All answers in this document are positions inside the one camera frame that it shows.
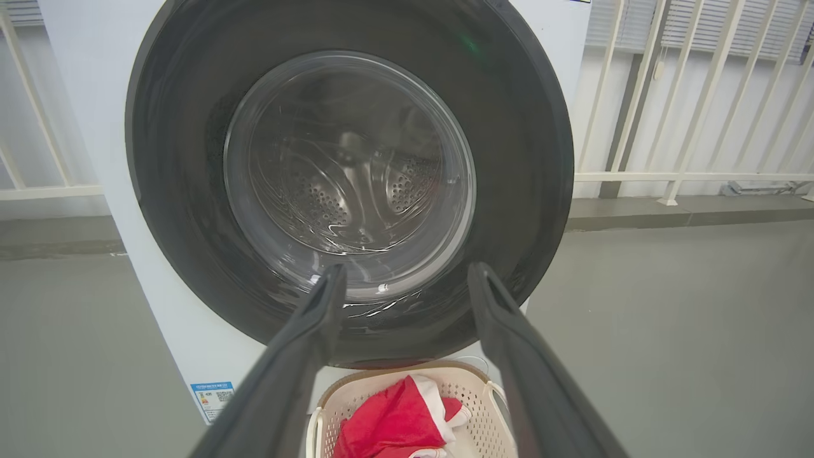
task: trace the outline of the front-load washing machine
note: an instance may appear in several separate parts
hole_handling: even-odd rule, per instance
[[[133,267],[207,421],[332,264],[337,377],[491,377],[466,268],[518,303],[567,218],[589,3],[40,0]]]

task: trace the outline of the washing machine door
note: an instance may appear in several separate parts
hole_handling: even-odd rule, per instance
[[[475,341],[467,266],[522,303],[571,200],[562,92],[501,0],[168,2],[126,124],[153,236],[236,328],[269,341],[346,265],[342,367]]]

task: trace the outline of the white plastic basket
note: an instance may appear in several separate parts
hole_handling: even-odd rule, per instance
[[[505,406],[505,394],[481,371],[456,361],[439,361],[393,371],[368,371],[345,377],[324,393],[311,415],[306,435],[307,458],[332,458],[339,425],[370,396],[408,375],[423,375],[438,384],[441,396],[457,398],[472,418],[454,430],[448,446],[455,458],[516,458],[517,447],[495,396]]]

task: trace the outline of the railing bar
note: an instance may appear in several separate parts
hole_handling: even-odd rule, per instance
[[[70,186],[71,179],[68,175],[67,168],[65,167],[62,154],[59,152],[54,131],[51,129],[45,109],[42,107],[42,101],[37,93],[37,88],[34,86],[33,79],[31,78],[31,72],[29,71],[28,65],[23,57],[23,52],[20,49],[20,41],[17,38],[17,32],[15,31],[14,25],[11,23],[11,18],[8,15],[8,11],[6,11],[5,8],[0,8],[0,29],[2,29],[3,35],[6,37],[6,44],[11,51],[11,57],[14,59],[14,63],[17,67],[17,73],[20,74],[20,78],[23,80],[25,93],[28,95],[28,101],[31,103],[34,114],[37,116],[37,122],[40,125],[42,134],[45,136],[51,157],[54,158],[54,163],[59,171],[59,176],[62,178],[65,186]]]
[[[763,47],[764,40],[768,34],[769,25],[772,23],[774,11],[777,9],[778,3],[779,0],[772,0],[768,4],[763,23],[760,25],[760,31],[758,32],[757,37],[755,37],[755,44],[752,47],[752,52],[749,54],[749,59],[746,61],[746,67],[743,69],[741,83],[738,85],[737,91],[735,92],[735,98],[732,101],[732,105],[729,107],[729,113],[726,115],[726,121],[724,121],[724,127],[721,129],[720,135],[718,136],[718,142],[715,145],[715,149],[712,150],[712,157],[710,157],[710,162],[707,166],[708,170],[713,170],[715,168],[716,162],[720,157],[721,148],[724,146],[724,141],[729,133],[729,127],[732,126],[732,119],[734,119],[735,114],[737,113],[737,107],[741,104],[743,95],[746,93],[746,85],[749,84],[749,79],[752,76],[752,70],[755,69],[755,63],[757,63],[758,55],[760,55],[760,48]]]
[[[803,167],[803,170],[807,170],[810,172],[812,171],[812,167],[814,167],[814,151],[812,151],[812,156],[808,158],[808,163],[806,164],[805,167]]]
[[[794,23],[789,28],[789,34],[786,36],[786,41],[783,43],[783,48],[780,52],[780,55],[777,57],[777,62],[774,64],[774,70],[772,70],[772,76],[769,78],[768,88],[764,92],[763,98],[760,100],[760,105],[758,105],[758,111],[755,114],[755,117],[752,118],[752,123],[749,126],[749,130],[746,132],[746,140],[744,140],[743,145],[741,146],[741,151],[737,155],[735,165],[733,166],[734,170],[737,170],[741,167],[743,159],[746,157],[746,152],[749,151],[749,146],[751,146],[752,139],[755,137],[757,126],[760,123],[760,120],[763,119],[764,113],[766,112],[766,105],[768,104],[769,99],[772,98],[774,89],[777,86],[777,81],[780,79],[780,74],[783,71],[783,66],[789,59],[789,53],[791,52],[791,48],[794,45],[794,39],[797,37],[797,30],[800,28],[800,24],[802,24],[803,22],[803,17],[806,15],[807,9],[808,1],[802,0],[800,3],[799,14],[797,15],[797,19],[794,20]]]
[[[599,105],[602,101],[602,92],[605,90],[607,83],[607,74],[613,60],[613,51],[616,48],[616,36],[619,35],[619,26],[622,23],[622,12],[624,10],[624,0],[616,0],[616,9],[614,10],[614,17],[616,21],[610,31],[610,41],[605,49],[605,60],[602,62],[602,71],[599,73],[599,84],[597,85],[597,93],[593,97],[593,106],[591,107],[591,114],[588,117],[588,128],[585,130],[585,138],[582,142],[582,154],[580,154],[580,163],[577,165],[577,170],[582,170],[585,165],[585,158],[588,155],[588,145],[591,141],[591,131],[593,130],[593,122],[596,121]]]
[[[814,173],[808,174],[749,174],[716,172],[587,172],[575,174],[574,181],[585,182],[630,182],[630,181],[814,181]]]
[[[795,157],[797,157],[797,154],[800,151],[800,147],[803,144],[803,137],[805,137],[806,133],[811,131],[812,126],[814,126],[814,96],[812,96],[811,99],[808,100],[808,121],[806,121],[805,126],[799,126],[797,128],[797,132],[794,133],[794,138],[791,140],[791,144],[789,145],[789,149],[790,151],[792,151],[791,158],[789,159],[789,164]],[[814,161],[814,151],[812,151],[811,160]],[[803,170],[808,170],[810,168],[811,166],[808,166]]]
[[[783,131],[783,128],[786,127],[786,122],[789,120],[789,113],[794,111],[794,106],[799,101],[800,92],[803,90],[803,86],[805,86],[806,78],[808,78],[808,72],[811,71],[812,65],[814,65],[814,50],[808,50],[808,55],[803,62],[803,71],[800,73],[797,80],[797,85],[794,87],[794,92],[792,92],[789,98],[786,100],[786,106],[783,108],[783,111],[780,114],[780,120],[777,122],[777,125],[774,126],[772,137],[768,142],[768,147],[766,148],[763,157],[760,158],[760,164],[758,165],[759,172],[766,171],[766,163],[768,162],[769,157],[774,153],[774,149],[777,146],[777,140],[780,138],[780,133]],[[797,145],[795,145],[794,148],[786,149],[786,154],[783,155],[783,159],[781,160],[780,165],[777,167],[778,170],[786,169],[789,162],[791,162],[791,157],[794,155],[794,151],[796,149]]]
[[[26,187],[24,189],[0,189],[0,201],[51,199],[55,197],[104,196],[98,184],[76,186]]]
[[[636,87],[633,88],[633,94],[630,99],[630,107],[628,115],[624,118],[624,126],[622,126],[622,134],[619,137],[619,143],[614,152],[613,165],[610,168],[612,172],[618,172],[619,167],[622,165],[622,157],[624,156],[624,149],[628,143],[630,131],[633,128],[633,120],[636,118],[637,107],[639,105],[639,98],[641,92],[645,87],[645,79],[647,78],[647,70],[650,68],[650,61],[653,59],[653,49],[656,47],[656,39],[659,36],[659,26],[661,25],[662,15],[664,14],[664,6],[667,0],[658,0],[656,8],[653,12],[653,21],[650,25],[650,35],[647,37],[647,46],[645,47],[644,59],[639,63],[639,74],[636,79]]]
[[[667,100],[664,101],[664,108],[662,110],[661,119],[659,119],[659,126],[656,128],[656,135],[653,139],[653,145],[650,147],[650,153],[647,155],[645,162],[645,170],[650,170],[653,165],[655,153],[659,149],[664,126],[667,124],[667,118],[670,116],[672,110],[672,101],[676,98],[678,86],[681,83],[681,78],[684,76],[684,68],[687,64],[689,51],[693,47],[693,39],[695,38],[695,31],[698,28],[698,21],[701,19],[701,10],[704,7],[704,0],[696,0],[693,6],[693,15],[690,16],[689,24],[687,25],[687,34],[684,36],[684,44],[681,46],[681,53],[678,55],[676,61],[676,72],[672,77],[670,83],[670,90],[667,93]]]
[[[11,182],[14,183],[14,189],[25,189],[25,182],[20,174],[20,169],[17,169],[17,163],[14,162],[14,157],[11,157],[8,147],[2,139],[0,139],[0,161],[6,166],[8,176],[11,177]]]
[[[687,134],[684,137],[681,150],[676,158],[680,175],[675,181],[671,181],[667,184],[664,196],[659,199],[660,204],[670,206],[677,205],[676,196],[678,195],[678,189],[681,187],[681,182],[684,178],[683,175],[686,173],[689,163],[693,159],[693,154],[697,149],[698,137],[701,136],[701,130],[703,128],[702,124],[707,119],[707,112],[712,105],[712,96],[718,86],[720,74],[724,71],[724,64],[726,64],[726,58],[729,56],[729,48],[732,46],[732,40],[735,38],[737,22],[741,19],[744,3],[746,3],[746,0],[732,0],[729,4],[724,27],[720,31],[720,41],[715,49],[715,54],[712,55],[710,69],[707,71],[707,78],[704,80],[701,95],[698,97],[698,103],[695,105],[695,111],[689,122]]]

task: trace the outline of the gray floor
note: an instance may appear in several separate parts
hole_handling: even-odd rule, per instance
[[[814,456],[814,221],[566,234],[529,319],[632,456]]]
[[[812,280],[814,221],[575,232],[528,316],[632,456],[812,456]],[[189,451],[126,256],[0,262],[0,291],[0,456]]]
[[[204,431],[126,256],[0,262],[0,456],[186,456]]]

